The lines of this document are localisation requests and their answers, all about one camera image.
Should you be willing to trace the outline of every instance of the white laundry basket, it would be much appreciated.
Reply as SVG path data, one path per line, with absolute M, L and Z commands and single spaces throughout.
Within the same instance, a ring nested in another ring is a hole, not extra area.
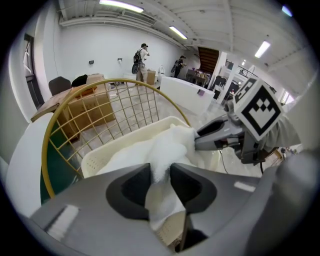
M 152 139 L 155 135 L 170 128 L 170 125 L 189 127 L 177 117 L 169 116 L 138 130 L 121 136 L 103 146 L 94 149 L 86 154 L 81 163 L 81 169 L 85 178 L 96 175 L 96 173 L 106 166 L 111 157 L 118 151 L 134 143 Z M 220 154 L 218 151 L 200 151 L 204 159 L 206 169 L 214 171 L 218 167 Z M 177 212 L 166 219 L 164 224 L 157 230 L 159 238 L 167 246 L 182 234 L 185 221 L 185 212 Z
M 179 118 L 169 116 L 147 126 L 144 126 L 138 130 L 134 130 L 90 151 L 84 156 L 81 162 L 83 177 L 88 178 L 96 175 L 102 167 L 107 165 L 107 163 L 115 153 L 122 150 L 123 148 L 131 146 L 134 143 L 152 139 L 157 134 L 169 129 L 171 124 L 174 124 L 176 126 L 189 127 Z M 205 168 L 210 171 L 215 171 L 220 159 L 219 152 L 200 151 L 199 153 L 204 160 Z

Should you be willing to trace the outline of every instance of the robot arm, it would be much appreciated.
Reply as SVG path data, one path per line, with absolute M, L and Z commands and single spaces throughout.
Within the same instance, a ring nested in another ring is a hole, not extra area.
M 195 149 L 234 149 L 243 164 L 257 164 L 265 158 L 260 151 L 301 143 L 283 108 L 260 79 L 249 78 L 225 105 L 226 114 L 198 130 Z

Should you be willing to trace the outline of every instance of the black chair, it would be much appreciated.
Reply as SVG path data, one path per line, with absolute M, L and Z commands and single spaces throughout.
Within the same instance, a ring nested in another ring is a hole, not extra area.
M 52 96 L 57 95 L 61 92 L 64 92 L 70 88 L 71 88 L 71 82 L 62 76 L 58 76 L 57 78 L 49 82 L 49 89 Z

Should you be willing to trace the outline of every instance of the doorway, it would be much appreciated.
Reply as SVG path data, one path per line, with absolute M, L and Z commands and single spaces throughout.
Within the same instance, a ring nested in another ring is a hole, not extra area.
M 24 35 L 23 67 L 26 83 L 36 109 L 39 109 L 45 102 L 39 89 L 34 64 L 34 38 L 28 34 Z

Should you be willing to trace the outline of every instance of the person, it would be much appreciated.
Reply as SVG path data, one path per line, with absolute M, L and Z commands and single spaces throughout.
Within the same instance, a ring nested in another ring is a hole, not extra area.
M 141 44 L 141 48 L 138 50 L 140 53 L 141 60 L 139 61 L 139 69 L 136 73 L 136 80 L 146 83 L 148 71 L 146 68 L 146 56 L 150 56 L 148 52 L 148 45 L 146 43 Z
M 181 55 L 181 56 L 180 56 L 180 59 L 178 60 L 178 64 L 177 64 L 176 67 L 175 67 L 175 71 L 174 71 L 174 77 L 175 77 L 175 78 L 178 77 L 181 69 L 186 66 L 186 64 L 184 64 L 184 59 L 186 59 L 186 57 L 183 56 L 183 55 Z

